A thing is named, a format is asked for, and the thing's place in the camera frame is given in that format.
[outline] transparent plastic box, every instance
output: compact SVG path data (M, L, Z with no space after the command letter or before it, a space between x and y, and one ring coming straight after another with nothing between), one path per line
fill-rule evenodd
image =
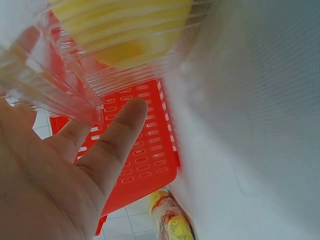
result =
M188 52L210 0L50 0L40 28L97 96L161 77Z
M0 90L10 104L93 125L102 101L78 80L36 28L43 1L0 1Z
M2 0L2 96L101 124L104 96L183 61L210 2Z

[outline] red plastic basket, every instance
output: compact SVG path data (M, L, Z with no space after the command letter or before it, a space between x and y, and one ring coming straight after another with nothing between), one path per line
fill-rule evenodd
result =
M140 97L148 103L145 126L137 139L117 183L107 200L97 229L100 233L106 215L143 198L171 183L177 176L179 158L159 80L150 80L105 97L104 123L92 128L80 149L77 159L99 139L119 109L129 100ZM65 117L50 118L52 133L56 134L66 123Z

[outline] white textured surface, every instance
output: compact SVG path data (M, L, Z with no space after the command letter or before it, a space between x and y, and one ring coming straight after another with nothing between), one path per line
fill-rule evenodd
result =
M217 0L166 76L199 240L320 236L320 2Z

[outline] yellow bottle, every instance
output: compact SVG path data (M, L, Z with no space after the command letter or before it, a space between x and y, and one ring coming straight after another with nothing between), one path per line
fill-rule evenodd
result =
M165 55L193 0L50 0L70 37L101 63L132 68Z

